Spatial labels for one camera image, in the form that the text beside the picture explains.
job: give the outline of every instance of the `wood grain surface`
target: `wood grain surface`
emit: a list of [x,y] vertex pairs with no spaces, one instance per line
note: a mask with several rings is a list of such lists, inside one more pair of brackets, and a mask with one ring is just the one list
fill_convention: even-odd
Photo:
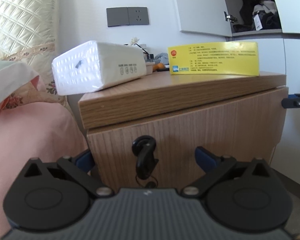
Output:
[[131,145],[141,135],[153,136],[157,141],[154,155],[159,159],[153,175],[159,187],[181,189],[204,174],[195,163],[197,146],[240,161],[254,157],[269,161],[281,138],[286,113],[281,100],[287,94],[286,87],[278,88],[96,128],[89,130],[87,138],[102,181],[118,190],[138,186]]
[[238,75],[170,75],[157,72],[79,100],[86,129],[200,106],[286,84],[282,74],[261,72],[258,77]]

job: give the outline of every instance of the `plastic wrapping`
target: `plastic wrapping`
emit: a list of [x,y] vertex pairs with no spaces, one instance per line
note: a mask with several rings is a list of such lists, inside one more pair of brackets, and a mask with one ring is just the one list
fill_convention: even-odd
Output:
[[95,92],[146,75],[142,50],[106,42],[88,41],[52,62],[59,95]]

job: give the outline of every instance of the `gray ribbed surface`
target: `gray ribbed surface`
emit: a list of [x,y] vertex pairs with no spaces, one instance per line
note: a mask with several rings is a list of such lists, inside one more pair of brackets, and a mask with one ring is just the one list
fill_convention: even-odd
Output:
[[54,233],[12,231],[4,240],[290,240],[282,230],[259,235],[231,231],[213,221],[198,200],[173,189],[121,189],[95,201],[80,222]]

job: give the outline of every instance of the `wooden tabletop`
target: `wooden tabletop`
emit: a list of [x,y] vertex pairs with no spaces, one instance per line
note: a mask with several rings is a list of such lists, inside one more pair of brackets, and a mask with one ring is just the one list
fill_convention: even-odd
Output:
[[86,129],[136,120],[200,106],[286,85],[283,74],[260,72],[260,76],[170,75],[156,72],[79,100]]

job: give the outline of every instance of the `metal screw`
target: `metal screw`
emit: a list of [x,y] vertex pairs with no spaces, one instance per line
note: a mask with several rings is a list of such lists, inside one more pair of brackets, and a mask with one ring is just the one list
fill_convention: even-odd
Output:
[[96,190],[96,193],[99,196],[109,196],[112,193],[112,189],[110,189],[108,187],[100,187]]
[[197,187],[185,187],[183,193],[189,196],[194,196],[199,194],[199,189]]

